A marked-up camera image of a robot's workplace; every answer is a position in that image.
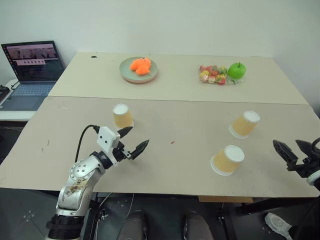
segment paper cup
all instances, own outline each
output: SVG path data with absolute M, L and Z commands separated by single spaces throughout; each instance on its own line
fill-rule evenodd
M 113 117 L 116 128 L 133 127 L 134 121 L 127 105 L 119 103 L 113 107 Z
M 260 121 L 260 116 L 255 111 L 245 111 L 230 126 L 230 133 L 238 139 L 246 139 Z
M 210 159 L 212 169 L 219 175 L 229 176 L 234 173 L 245 159 L 245 153 L 235 145 L 228 145 Z

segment orange plush toy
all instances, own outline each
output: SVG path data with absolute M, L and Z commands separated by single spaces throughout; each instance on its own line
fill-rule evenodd
M 130 69 L 138 75 L 146 75 L 150 73 L 151 61 L 149 58 L 139 58 L 132 62 Z

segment plate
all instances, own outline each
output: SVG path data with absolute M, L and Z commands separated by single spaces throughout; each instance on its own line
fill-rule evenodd
M 130 57 L 127 58 L 126 60 L 124 60 L 121 64 L 120 64 L 120 74 L 121 76 L 127 80 L 130 83 L 134 83 L 134 84 L 143 84 L 143 83 L 147 83 L 151 80 L 153 80 L 158 73 L 158 67 L 156 65 L 156 63 L 154 61 L 152 61 L 151 59 L 151 66 L 150 66 L 150 72 L 146 75 L 138 75 L 136 74 L 135 71 L 132 71 L 130 69 L 130 65 L 132 64 L 132 62 L 136 59 L 140 59 L 143 58 L 143 56 L 134 56 L 134 57 Z

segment laptop keyboard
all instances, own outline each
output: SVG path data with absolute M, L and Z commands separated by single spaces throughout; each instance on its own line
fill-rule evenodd
M 20 84 L 11 96 L 48 96 L 53 84 Z

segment table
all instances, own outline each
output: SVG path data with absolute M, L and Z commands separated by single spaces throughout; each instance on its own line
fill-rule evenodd
M 151 82 L 136 85 L 122 79 L 119 65 L 139 55 L 79 52 L 49 96 L 308 104 L 272 58 L 148 54 L 159 68 L 158 76 Z M 200 65 L 217 63 L 227 67 L 237 62 L 247 68 L 244 84 L 219 86 L 199 81 Z
M 126 147 L 133 149 L 146 139 L 150 143 L 137 159 L 110 168 L 96 185 L 97 192 L 239 197 L 319 194 L 296 172 L 286 170 L 272 144 L 273 139 L 283 141 L 303 157 L 294 140 L 313 141 L 320 129 L 319 119 L 307 104 L 87 97 L 44 100 L 0 166 L 0 187 L 60 190 L 82 129 L 88 124 L 113 127 L 112 107 L 119 102 L 127 104 L 134 117 L 134 129 L 123 139 Z M 261 122 L 247 139 L 234 138 L 228 126 L 247 109 L 257 111 Z M 85 134 L 80 158 L 99 150 L 96 139 L 94 131 Z M 246 158 L 233 175 L 220 176 L 211 169 L 210 157 L 231 144 L 241 147 Z
M 12 79 L 5 85 L 10 89 L 10 94 L 13 92 L 13 90 L 11 90 L 11 85 L 15 84 L 17 81 L 18 79 Z M 0 106 L 10 96 L 10 94 L 0 101 Z M 27 122 L 31 119 L 35 112 L 36 111 L 0 111 L 0 121 Z

